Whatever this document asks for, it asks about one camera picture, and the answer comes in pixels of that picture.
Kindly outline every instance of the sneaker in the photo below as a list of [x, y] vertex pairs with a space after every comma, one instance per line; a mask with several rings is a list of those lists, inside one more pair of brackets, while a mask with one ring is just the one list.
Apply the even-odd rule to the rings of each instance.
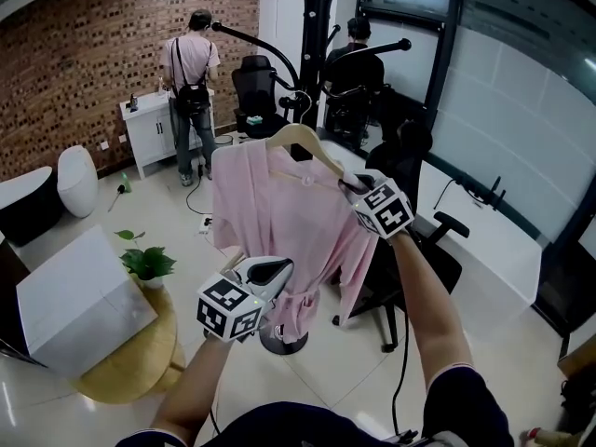
[[180, 174], [180, 182], [182, 183], [183, 187], [188, 187], [193, 184], [193, 175], [192, 174]]

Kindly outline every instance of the pink robe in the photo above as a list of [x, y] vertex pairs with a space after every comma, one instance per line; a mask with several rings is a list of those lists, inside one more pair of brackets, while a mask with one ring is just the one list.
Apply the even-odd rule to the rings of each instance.
[[267, 315], [271, 326], [284, 325], [284, 341], [292, 343], [308, 332], [317, 313], [318, 285], [338, 268], [343, 323], [358, 298], [378, 237], [359, 225], [337, 176], [317, 159], [296, 162], [281, 147], [267, 151], [261, 140], [218, 149], [213, 182], [218, 249], [240, 246], [249, 257], [294, 261], [293, 274]]

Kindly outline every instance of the wooden hanger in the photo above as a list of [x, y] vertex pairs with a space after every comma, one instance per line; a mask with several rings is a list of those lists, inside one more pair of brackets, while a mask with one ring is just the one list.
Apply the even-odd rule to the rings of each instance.
[[338, 178], [344, 177], [342, 165], [331, 159], [320, 144], [320, 139], [313, 129], [304, 124], [289, 124], [265, 142], [267, 150], [284, 145], [298, 144], [321, 161]]

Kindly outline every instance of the potted plant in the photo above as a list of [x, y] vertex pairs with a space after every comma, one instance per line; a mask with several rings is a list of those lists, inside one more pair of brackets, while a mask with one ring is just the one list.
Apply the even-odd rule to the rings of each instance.
[[136, 249], [126, 250], [126, 253], [120, 257], [129, 273], [135, 274], [145, 288], [162, 288], [164, 286], [162, 277], [174, 273], [172, 267], [176, 263], [175, 260], [164, 255], [165, 248], [151, 247], [142, 251], [137, 240], [144, 237], [144, 232], [137, 236], [130, 230], [115, 232], [115, 234], [124, 240], [133, 241], [137, 246]]

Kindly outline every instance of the power strip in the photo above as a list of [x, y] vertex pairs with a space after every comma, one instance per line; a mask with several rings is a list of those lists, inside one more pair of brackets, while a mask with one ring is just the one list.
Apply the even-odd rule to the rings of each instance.
[[199, 234], [208, 234], [209, 228], [213, 223], [213, 216], [210, 213], [203, 215], [203, 220], [201, 221], [201, 226], [198, 229]]

